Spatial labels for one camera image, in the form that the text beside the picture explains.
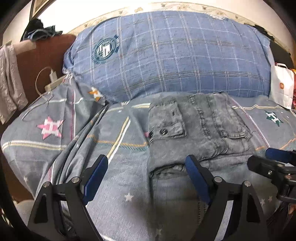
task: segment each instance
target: gray bedsheet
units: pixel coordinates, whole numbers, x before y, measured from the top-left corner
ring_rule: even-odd
[[[23,185],[36,196],[45,181],[67,182],[91,166],[99,154],[105,154],[109,159],[107,173],[94,200],[87,206],[103,238],[190,240],[207,206],[198,199],[182,161],[151,168],[155,156],[149,139],[149,110],[165,98],[175,100],[179,112],[173,116],[182,115],[188,137],[189,115],[184,114],[180,100],[192,100],[192,94],[160,93],[105,105],[104,98],[98,100],[96,89],[71,78],[52,93],[48,102],[39,99],[22,113],[1,140],[2,151]],[[279,205],[276,188],[268,179],[248,171],[246,161],[253,153],[263,155],[268,147],[294,149],[296,115],[265,96],[216,96],[224,96],[221,108],[227,106],[231,115],[238,115],[236,121],[241,129],[228,133],[243,132],[241,137],[246,139],[234,140],[239,149],[229,153],[223,149],[210,159],[201,159],[201,164],[229,182],[250,180],[264,213],[270,216]],[[179,140],[183,138],[178,128],[173,131],[181,135]],[[185,158],[187,154],[196,154],[198,147],[182,155]],[[164,156],[171,151],[165,150]],[[223,238],[230,207],[231,203],[217,240]]]

